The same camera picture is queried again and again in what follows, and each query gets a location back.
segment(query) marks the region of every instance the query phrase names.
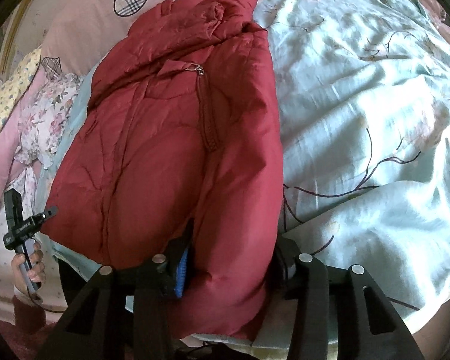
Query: hand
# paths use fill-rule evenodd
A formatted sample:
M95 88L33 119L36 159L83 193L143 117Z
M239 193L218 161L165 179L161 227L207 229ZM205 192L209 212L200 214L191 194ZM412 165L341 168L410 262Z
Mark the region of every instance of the hand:
M28 277L31 281L35 283L45 283L45 265L42 262L44 257L44 253L40 250L41 245L38 242L35 242L34 249L35 252L30 256L30 262L35 263L35 266L28 271ZM28 296L27 285L25 280L23 280L22 272L20 270L20 265L25 262L24 254L16 254L11 262L13 278L15 281L15 287L17 290L22 292L24 295Z

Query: blue gripper pad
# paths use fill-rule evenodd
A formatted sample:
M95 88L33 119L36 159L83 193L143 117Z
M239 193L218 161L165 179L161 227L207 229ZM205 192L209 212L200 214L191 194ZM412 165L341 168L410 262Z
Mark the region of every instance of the blue gripper pad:
M182 258L180 259L180 263L176 267L175 295L177 298L182 297L183 290L185 288L185 280L187 279L188 249L189 248L185 249Z

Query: folded red jacket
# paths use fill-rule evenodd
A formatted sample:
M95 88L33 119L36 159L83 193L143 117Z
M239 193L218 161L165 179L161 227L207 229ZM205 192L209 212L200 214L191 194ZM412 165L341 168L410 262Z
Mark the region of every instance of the folded red jacket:
M283 151L256 3L167 0L140 16L96 69L48 199L59 213L42 231L116 269L194 218L195 273L169 309L177 338L252 337L266 302Z

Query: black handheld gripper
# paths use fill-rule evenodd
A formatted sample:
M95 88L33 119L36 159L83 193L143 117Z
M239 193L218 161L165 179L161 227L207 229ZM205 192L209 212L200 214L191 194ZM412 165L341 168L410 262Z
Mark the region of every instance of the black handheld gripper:
M34 267L34 264L30 261L30 256L34 252L34 236L35 233L40 231L42 224L46 220L56 215L58 209L52 207L23 220L22 197L20 193L11 189L5 192L4 200L8 233L3 236L3 243L9 251L25 255L25 262L20 266L20 270L30 294L34 294L41 287L41 283L34 283L27 275L27 272Z

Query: silver screw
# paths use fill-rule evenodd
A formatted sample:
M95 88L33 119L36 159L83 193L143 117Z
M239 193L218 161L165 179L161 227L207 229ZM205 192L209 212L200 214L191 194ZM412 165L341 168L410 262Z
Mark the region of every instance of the silver screw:
M352 266L352 272L357 275L363 275L363 273L365 273L365 268L361 265L356 264Z
M155 264L161 264L161 263L164 263L165 261L167 261L167 257L164 254L156 254L155 256L153 256L151 258L151 260Z
M311 254L308 253L302 253L300 256L298 256L298 259L303 263L311 263L313 260L313 257Z
M100 274L102 275L102 276L108 276L109 274L111 274L112 273L112 271L113 271L113 269L112 269L112 267L111 266L109 266L109 265L105 265L105 266L103 266L102 268L100 268Z

